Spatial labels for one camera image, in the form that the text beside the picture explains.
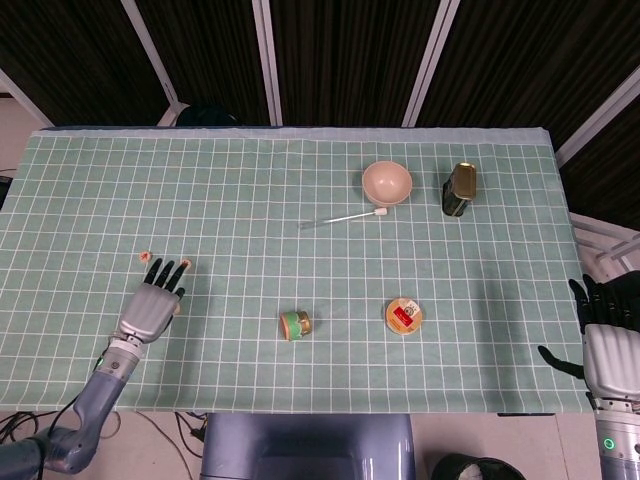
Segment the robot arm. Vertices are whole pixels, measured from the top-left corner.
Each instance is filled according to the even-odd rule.
[[[157,340],[169,326],[184,289],[174,289],[187,268],[181,264],[171,276],[168,262],[156,279],[162,260],[153,264],[118,323],[114,340],[100,357],[73,409],[80,428],[56,427],[0,447],[0,480],[31,480],[42,468],[75,474],[95,455],[102,426],[122,389],[144,354],[145,345]]]
[[[569,282],[584,335],[584,367],[538,350],[552,367],[587,384],[603,480],[640,480],[640,272],[605,285],[585,275],[584,283],[588,296]]]

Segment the cable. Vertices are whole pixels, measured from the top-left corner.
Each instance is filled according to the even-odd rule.
[[[96,363],[93,366],[93,370],[92,370],[93,372],[95,372],[96,368],[98,368],[98,365],[100,365],[100,361],[102,360],[102,358],[104,357],[104,354],[107,352],[108,349],[109,349],[109,345],[107,345],[107,347],[102,351],[102,353],[100,354],[100,356],[96,360]],[[60,417],[62,416],[62,414],[64,412],[66,412],[71,405],[76,403],[76,400],[78,399],[79,396],[80,396],[80,394],[78,394],[75,397],[73,397],[73,400],[71,400],[69,403],[67,403],[64,406],[64,408],[58,412],[58,415],[55,416],[55,418],[53,419],[53,422],[51,422],[51,425],[49,426],[49,430],[47,431],[47,437],[48,438],[51,438],[51,433],[53,432],[53,429],[56,428],[56,424],[58,423],[58,420],[60,420]]]
[[[117,422],[116,431],[110,435],[105,435],[104,437],[100,435],[100,438],[102,440],[109,440],[110,438],[115,437],[120,431],[120,427],[122,426],[122,418],[120,417],[120,413],[119,412],[111,412],[111,413],[113,413],[116,416],[116,422]]]
[[[46,417],[48,415],[53,415],[56,412],[46,412],[35,414],[34,412],[16,412],[13,415],[9,415],[6,418],[0,420],[0,425],[6,422],[6,425],[0,429],[0,444],[3,444],[7,438],[10,438],[11,441],[15,442],[16,439],[14,437],[14,433],[16,430],[27,422],[33,422],[33,433],[37,433],[40,429],[40,423],[38,422],[38,418]]]
[[[205,418],[207,418],[206,413],[201,413],[201,414],[197,414],[196,412],[184,412],[184,413],[189,415],[191,418],[197,418],[198,420],[204,420]]]
[[[155,427],[156,430],[158,430],[158,432],[160,432],[160,435],[162,435],[164,438],[167,439],[167,441],[173,445],[173,447],[176,449],[176,451],[178,452],[178,455],[180,455],[180,459],[182,460],[182,464],[184,465],[184,468],[187,470],[187,473],[189,474],[189,480],[193,480],[193,476],[191,475],[191,470],[189,469],[189,465],[187,464],[187,460],[184,458],[184,455],[182,455],[182,452],[180,451],[180,448],[178,447],[178,445],[176,445],[176,442],[174,442],[171,437],[169,437],[169,435],[167,435],[166,433],[164,433],[164,431],[158,426],[158,424],[156,422],[154,422],[151,418],[147,417],[144,413],[140,413],[138,411],[136,411],[136,413],[138,415],[140,415],[142,418],[144,418],[147,422],[149,422],[151,425],[153,425]]]
[[[189,445],[187,445],[187,441],[184,439],[184,435],[182,434],[182,426],[180,425],[180,422],[184,422],[185,425],[187,427],[189,427],[189,431],[193,430],[193,427],[191,426],[191,424],[189,424],[189,422],[187,422],[187,420],[180,415],[178,412],[173,412],[173,414],[176,416],[176,423],[178,424],[178,432],[180,433],[180,438],[182,439],[182,443],[184,444],[184,448],[186,448],[189,453],[191,455],[193,455],[194,457],[198,457],[198,458],[202,458],[202,455],[198,455],[196,452],[194,452],[193,450],[191,450],[191,447],[189,447]]]

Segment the black curtain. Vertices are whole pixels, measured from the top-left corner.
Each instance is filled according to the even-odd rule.
[[[119,0],[5,0],[0,68],[55,125],[155,125],[169,103]]]
[[[462,0],[417,125],[544,127],[559,148],[640,64],[636,0]]]
[[[562,166],[569,210],[640,230],[638,132],[640,98]]]
[[[181,102],[269,125],[251,0],[137,0]]]
[[[271,0],[285,125],[399,127],[437,0]]]

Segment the floor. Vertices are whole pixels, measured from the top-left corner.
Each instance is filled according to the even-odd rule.
[[[13,99],[0,99],[0,169],[16,168],[31,131],[41,128]],[[13,172],[0,173],[13,176]],[[605,279],[586,259],[591,273]],[[198,478],[200,459],[182,446],[171,413],[146,413],[175,442],[176,447],[135,412],[111,414],[91,465],[78,480],[177,480]],[[0,419],[6,415],[0,412]],[[198,422],[190,419],[194,426]],[[599,480],[599,460],[592,414],[558,414],[544,417],[498,417],[494,414],[419,414],[411,417],[418,478],[428,479],[436,462],[448,452],[500,458],[518,468],[529,480]],[[73,427],[73,415],[60,424]],[[187,442],[196,452],[202,444]],[[68,478],[51,472],[46,480]]]

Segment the orange lid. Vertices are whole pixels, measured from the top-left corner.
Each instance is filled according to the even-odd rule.
[[[387,307],[387,326],[399,335],[415,332],[422,324],[422,310],[410,298],[396,298]]]

